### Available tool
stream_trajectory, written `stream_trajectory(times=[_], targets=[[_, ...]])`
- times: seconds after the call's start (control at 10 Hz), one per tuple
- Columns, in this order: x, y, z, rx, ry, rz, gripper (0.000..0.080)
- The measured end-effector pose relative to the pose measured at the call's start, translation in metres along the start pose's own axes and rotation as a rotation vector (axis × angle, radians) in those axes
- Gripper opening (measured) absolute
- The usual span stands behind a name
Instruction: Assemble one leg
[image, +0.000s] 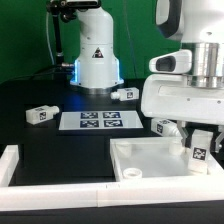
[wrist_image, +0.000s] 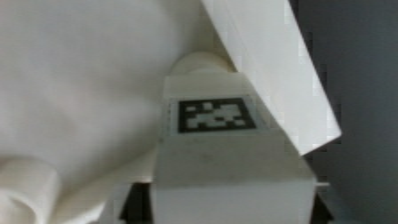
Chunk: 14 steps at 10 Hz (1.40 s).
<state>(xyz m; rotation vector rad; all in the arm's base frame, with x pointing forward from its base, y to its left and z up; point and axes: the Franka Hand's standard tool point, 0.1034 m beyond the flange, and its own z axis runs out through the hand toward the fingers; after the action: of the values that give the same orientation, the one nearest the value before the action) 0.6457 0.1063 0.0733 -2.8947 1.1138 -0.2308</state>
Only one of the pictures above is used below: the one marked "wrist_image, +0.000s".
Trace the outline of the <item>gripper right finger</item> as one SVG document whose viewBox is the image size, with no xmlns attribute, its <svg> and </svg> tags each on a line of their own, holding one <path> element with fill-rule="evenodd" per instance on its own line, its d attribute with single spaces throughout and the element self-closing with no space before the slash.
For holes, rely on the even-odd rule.
<svg viewBox="0 0 398 224">
<path fill-rule="evenodd" d="M 319 183 L 310 224 L 338 224 L 340 218 L 342 208 L 333 186 L 329 183 Z"/>
</svg>

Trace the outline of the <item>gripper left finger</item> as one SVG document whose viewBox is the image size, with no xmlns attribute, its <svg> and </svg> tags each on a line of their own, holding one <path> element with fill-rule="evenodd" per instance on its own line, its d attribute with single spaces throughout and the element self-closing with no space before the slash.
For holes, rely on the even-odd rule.
<svg viewBox="0 0 398 224">
<path fill-rule="evenodd" d="M 150 182 L 125 183 L 114 188 L 104 209 L 104 224 L 155 224 Z"/>
</svg>

